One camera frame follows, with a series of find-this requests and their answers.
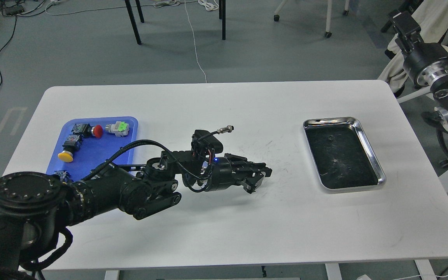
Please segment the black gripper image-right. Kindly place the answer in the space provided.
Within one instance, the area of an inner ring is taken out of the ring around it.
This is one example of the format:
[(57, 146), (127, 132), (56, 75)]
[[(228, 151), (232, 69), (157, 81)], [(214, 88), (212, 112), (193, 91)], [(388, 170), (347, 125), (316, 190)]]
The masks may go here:
[(404, 57), (403, 69), (415, 85), (431, 86), (448, 75), (448, 52), (439, 43), (426, 43), (421, 27), (408, 11), (388, 14), (397, 34), (395, 42)]

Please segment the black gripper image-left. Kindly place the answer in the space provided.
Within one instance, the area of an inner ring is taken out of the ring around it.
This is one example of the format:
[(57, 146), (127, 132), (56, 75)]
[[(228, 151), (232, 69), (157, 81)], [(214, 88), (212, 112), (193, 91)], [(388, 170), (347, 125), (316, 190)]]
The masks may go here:
[(229, 186), (242, 186), (248, 189), (258, 189), (265, 177), (270, 177), (272, 169), (266, 163), (255, 163), (246, 157), (225, 154), (213, 160), (212, 175), (206, 181), (204, 191), (228, 189)]

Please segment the black robot arm image-left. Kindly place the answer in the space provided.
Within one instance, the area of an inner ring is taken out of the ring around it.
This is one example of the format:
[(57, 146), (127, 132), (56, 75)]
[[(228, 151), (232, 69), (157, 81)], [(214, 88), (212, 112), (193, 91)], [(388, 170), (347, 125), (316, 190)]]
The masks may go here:
[(177, 205), (177, 174), (194, 193), (229, 186), (254, 193), (272, 169), (234, 154), (216, 156), (223, 145), (215, 135), (233, 129), (195, 130), (186, 151), (133, 141), (75, 182), (30, 171), (0, 177), (0, 280), (42, 280), (70, 248), (70, 226), (115, 209), (142, 220)]

